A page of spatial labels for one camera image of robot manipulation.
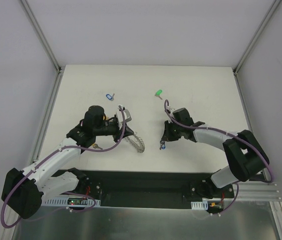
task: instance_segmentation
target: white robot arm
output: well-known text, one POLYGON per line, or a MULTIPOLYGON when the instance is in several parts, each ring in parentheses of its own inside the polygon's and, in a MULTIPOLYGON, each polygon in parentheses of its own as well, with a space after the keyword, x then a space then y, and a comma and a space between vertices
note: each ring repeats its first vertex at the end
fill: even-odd
MULTIPOLYGON (((107 119, 102 107, 91 106, 85 113, 84 119, 70 130, 66 138, 50 155, 39 159, 21 171, 13 168, 7 173, 1 199, 5 201, 14 186, 29 175, 7 202, 21 218, 27 219, 40 208, 42 202, 79 188, 80 182, 84 186, 87 177, 75 168, 69 169, 58 177, 52 177, 52 175, 70 160, 78 158, 84 152, 81 147, 90 147, 95 143, 97 136, 112 135, 118 144, 121 136, 124 138, 133 135, 134 132, 126 124, 123 132, 123 117, 125 123, 131 121, 130 112, 122 105, 119 108, 122 112, 117 112, 114 117, 107 119)), ((105 152, 106 150, 91 149, 90 151, 105 152)))
POLYGON ((177 141, 184 137, 195 143, 205 143, 216 147, 226 154, 229 165, 212 174, 196 189, 196 193, 201 196, 211 198, 214 192, 227 185, 251 179, 266 167, 259 155, 269 164, 267 155, 249 130, 225 132, 218 129, 215 131, 216 128, 209 127, 204 122, 194 122, 186 108, 173 111, 173 116, 167 108, 166 112, 171 120, 164 122, 165 129, 160 141, 160 149, 164 149, 162 146, 165 146, 165 142, 177 141))

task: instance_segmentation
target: silver chain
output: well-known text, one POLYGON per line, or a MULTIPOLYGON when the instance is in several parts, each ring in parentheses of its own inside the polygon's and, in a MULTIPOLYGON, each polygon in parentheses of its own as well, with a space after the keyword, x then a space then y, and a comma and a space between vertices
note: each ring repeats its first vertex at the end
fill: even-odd
POLYGON ((130 137, 126 137, 125 140, 132 144, 132 146, 137 150, 138 153, 142 153, 145 150, 145 145, 143 140, 137 136, 137 132, 134 133, 133 137, 136 141, 132 140, 130 137))

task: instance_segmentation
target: purple cable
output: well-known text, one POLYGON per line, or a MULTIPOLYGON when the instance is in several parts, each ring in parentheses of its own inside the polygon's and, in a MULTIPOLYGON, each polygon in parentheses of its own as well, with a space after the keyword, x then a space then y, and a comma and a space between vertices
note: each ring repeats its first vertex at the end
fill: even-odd
MULTIPOLYGON (((125 117, 124 117, 124 112, 123 112, 123 109, 121 106, 119 106, 119 109, 122 113, 122 118, 123 118, 123 127, 122 127, 122 133, 121 133, 121 136, 119 138, 119 140, 117 141, 117 143, 115 145, 113 145, 112 147, 110 148, 107 148, 107 149, 103 149, 103 150, 95 150, 95 149, 89 149, 89 148, 86 148, 86 147, 82 147, 82 146, 64 146, 61 148, 61 151, 63 151, 64 149, 82 149, 82 150, 85 150, 85 151, 89 151, 89 152, 97 152, 97 153, 104 153, 104 152, 107 152, 107 151, 110 151, 114 148, 116 148, 120 142, 122 141, 123 139, 123 136, 124 136, 124 132, 125 132, 125 127, 126 127, 126 122, 125 122, 125 117)), ((47 156, 45 159, 43 159, 34 169, 38 169, 42 164, 44 164, 46 161, 48 161, 52 156, 54 156, 55 154, 57 154, 60 150, 55 150, 54 152, 52 152, 49 156, 47 156)), ((21 217, 19 217, 13 224, 11 225, 7 225, 4 221, 4 212, 5 212, 5 208, 6 208, 6 205, 7 205, 7 202, 10 200, 12 194, 15 192, 15 190, 33 173, 33 171, 29 171, 29 173, 27 175, 24 176, 24 178, 22 178, 15 186, 14 188, 12 188, 12 190, 9 192, 9 194, 6 196, 4 202, 3 202, 3 205, 2 205, 2 209, 1 209, 1 215, 0 215, 0 220, 1 220, 1 224, 4 228, 6 229, 10 229, 12 227, 14 227, 15 225, 18 224, 18 222, 20 222, 21 220, 21 217)))
POLYGON ((226 208, 224 208, 223 211, 221 211, 220 213, 223 213, 224 211, 226 211, 227 209, 229 209, 230 206, 232 206, 232 205, 234 204, 234 202, 235 202, 236 199, 237 199, 237 196, 239 195, 240 186, 239 186, 236 182, 235 182, 234 184, 235 184, 236 187, 237 187, 235 197, 234 197, 233 201, 232 201, 226 208))
MULTIPOLYGON (((74 192, 69 192, 69 191, 65 192, 64 194, 75 195, 75 196, 80 196, 80 197, 85 197, 85 198, 88 198, 88 199, 93 200, 93 205, 92 205, 92 206, 85 207, 83 210, 75 210, 75 209, 73 209, 72 212, 74 212, 74 213, 86 212, 86 211, 90 210, 91 208, 95 207, 95 205, 96 205, 96 200, 95 200, 94 198, 92 198, 91 196, 83 195, 83 194, 79 194, 79 193, 74 193, 74 192)), ((66 207, 63 207, 63 206, 62 206, 62 207, 58 207, 57 209, 54 209, 53 211, 47 213, 47 214, 44 215, 44 216, 38 217, 38 218, 36 218, 36 219, 24 219, 24 221, 26 221, 26 222, 28 222, 28 221, 29 221, 29 222, 35 222, 35 221, 41 220, 41 219, 43 219, 43 218, 46 218, 46 217, 48 217, 48 216, 54 214, 55 212, 57 212, 57 211, 59 211, 59 210, 61 210, 61 209, 66 209, 66 207)))
POLYGON ((232 138, 235 138, 236 140, 240 141, 241 143, 245 144, 246 146, 248 146, 250 149, 252 149, 256 154, 257 156, 262 160, 262 162, 264 163, 265 167, 267 168, 267 170, 269 171, 270 173, 270 176, 271 176, 271 179, 270 180, 261 180, 262 182, 264 183, 272 183, 274 181, 274 174, 273 174, 273 171, 271 169, 271 167, 269 166, 269 164, 267 163, 267 161, 265 160, 265 158, 263 157, 263 155, 256 149, 256 147, 254 147, 253 145, 251 145, 249 142, 239 138, 238 136, 235 136, 229 132, 226 132, 224 130, 221 130, 221 129, 218 129, 218 128, 214 128, 214 127, 203 127, 203 126, 186 126, 186 125, 183 125, 181 123, 179 123, 178 121, 176 121, 174 118, 172 118, 170 116, 170 114, 168 113, 167 111, 167 106, 169 106, 169 101, 168 100, 165 100, 164 102, 164 111, 166 112, 167 116, 171 119, 172 122, 176 123, 177 125, 181 126, 181 127, 184 127, 186 129, 203 129, 203 130, 212 130, 212 131, 216 131, 216 132, 219 132, 219 133, 222 133, 222 134, 225 134, 225 135, 228 135, 232 138))

